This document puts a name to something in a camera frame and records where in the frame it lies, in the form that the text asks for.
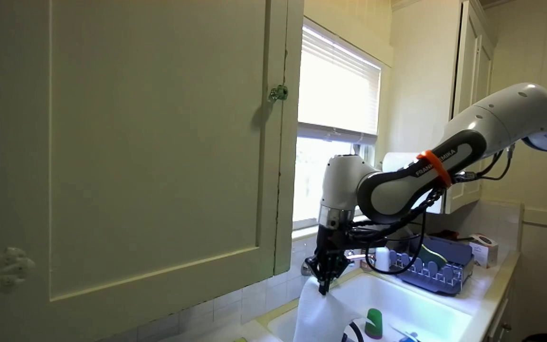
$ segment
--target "white cabinet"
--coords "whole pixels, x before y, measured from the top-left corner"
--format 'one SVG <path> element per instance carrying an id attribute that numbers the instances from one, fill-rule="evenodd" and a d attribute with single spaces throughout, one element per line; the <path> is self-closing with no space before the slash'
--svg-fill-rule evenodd
<path id="1" fill-rule="evenodd" d="M 302 4 L 0 2 L 0 340 L 97 340 L 288 266 Z M 269 101 L 277 86 L 287 101 Z"/>
<path id="2" fill-rule="evenodd" d="M 482 338 L 484 342 L 507 342 L 514 340 L 513 337 L 513 306 L 514 306 L 514 297 L 513 297 L 513 280 L 511 280 L 511 289 L 505 291 L 501 304 L 490 321 L 486 329 L 486 337 Z"/>
<path id="3" fill-rule="evenodd" d="M 444 124 L 488 93 L 494 40 L 478 2 L 418 0 L 393 12 L 393 76 L 387 152 L 433 148 Z M 454 185 L 440 213 L 478 198 L 480 185 Z"/>

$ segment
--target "black cable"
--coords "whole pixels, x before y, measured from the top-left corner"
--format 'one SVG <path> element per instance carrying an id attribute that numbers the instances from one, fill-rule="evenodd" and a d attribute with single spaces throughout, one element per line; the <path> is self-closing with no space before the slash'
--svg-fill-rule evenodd
<path id="1" fill-rule="evenodd" d="M 361 329 L 355 325 L 355 321 L 351 321 L 349 327 L 351 327 L 357 342 L 364 342 L 364 337 L 362 337 Z"/>
<path id="2" fill-rule="evenodd" d="M 499 162 L 499 158 L 501 158 L 501 152 L 494 154 L 494 160 L 484 169 L 480 169 L 476 173 L 476 179 L 484 177 L 490 169 L 494 169 L 494 166 Z"/>
<path id="3" fill-rule="evenodd" d="M 421 228 L 421 224 L 419 223 L 408 223 L 406 226 L 418 226 L 418 228 Z M 399 242 L 406 242 L 406 238 L 393 238 L 393 240 L 389 240 L 389 238 L 385 238 L 385 242 L 387 243 L 399 243 Z"/>
<path id="4" fill-rule="evenodd" d="M 391 224 L 383 230 L 378 230 L 376 234 L 380 238 L 395 234 L 397 230 L 404 228 L 414 219 L 423 215 L 427 211 L 427 207 L 433 205 L 442 194 L 444 194 L 444 188 L 433 188 L 418 207 L 410 209 L 400 221 L 397 221 L 395 224 Z M 364 226 L 364 224 L 372 224 L 372 221 L 353 223 L 351 226 L 357 228 L 357 226 Z"/>
<path id="5" fill-rule="evenodd" d="M 425 236 L 425 213 L 421 213 L 421 232 L 419 232 L 418 251 L 414 251 L 412 259 L 408 261 L 408 264 L 404 264 L 404 268 L 400 268 L 400 270 L 378 270 L 368 257 L 368 249 L 364 249 L 364 261 L 366 261 L 368 268 L 376 274 L 385 274 L 385 276 L 404 274 L 418 261 L 421 245 L 423 245 L 423 236 Z"/>
<path id="6" fill-rule="evenodd" d="M 514 156 L 514 145 L 507 148 L 505 169 L 501 171 L 501 175 L 497 175 L 497 177 L 480 177 L 480 179 L 501 181 L 507 175 L 507 171 L 509 171 L 509 167 L 513 164 L 513 156 Z"/>

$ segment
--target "robotic arm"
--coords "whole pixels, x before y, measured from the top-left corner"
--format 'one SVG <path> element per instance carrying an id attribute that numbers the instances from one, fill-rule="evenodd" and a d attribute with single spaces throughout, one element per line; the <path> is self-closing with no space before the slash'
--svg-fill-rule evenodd
<path id="1" fill-rule="evenodd" d="M 393 173 L 376 173 L 357 156 L 336 156 L 324 173 L 317 247 L 305 264 L 319 280 L 321 295 L 349 261 L 345 249 L 385 245 L 385 238 L 412 223 L 476 160 L 501 154 L 522 139 L 547 152 L 547 91 L 516 84 L 471 105 L 446 124 L 444 139 L 416 162 Z M 359 207 L 368 221 L 353 223 Z"/>

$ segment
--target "cabinet knob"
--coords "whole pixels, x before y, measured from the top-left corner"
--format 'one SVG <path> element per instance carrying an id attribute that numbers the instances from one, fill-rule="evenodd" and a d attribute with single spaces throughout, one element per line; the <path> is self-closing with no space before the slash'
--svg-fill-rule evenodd
<path id="1" fill-rule="evenodd" d="M 269 103 L 275 103 L 275 101 L 285 101 L 287 97 L 288 97 L 288 88 L 283 86 L 283 84 L 279 84 L 279 86 L 275 86 L 275 88 L 269 91 L 268 101 L 269 101 Z"/>

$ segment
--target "window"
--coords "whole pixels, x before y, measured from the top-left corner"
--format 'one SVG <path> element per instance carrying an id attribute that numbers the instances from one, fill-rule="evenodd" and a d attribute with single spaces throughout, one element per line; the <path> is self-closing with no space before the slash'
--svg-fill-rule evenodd
<path id="1" fill-rule="evenodd" d="M 292 226 L 317 224 L 326 162 L 374 162 L 381 69 L 311 21 L 304 23 Z"/>

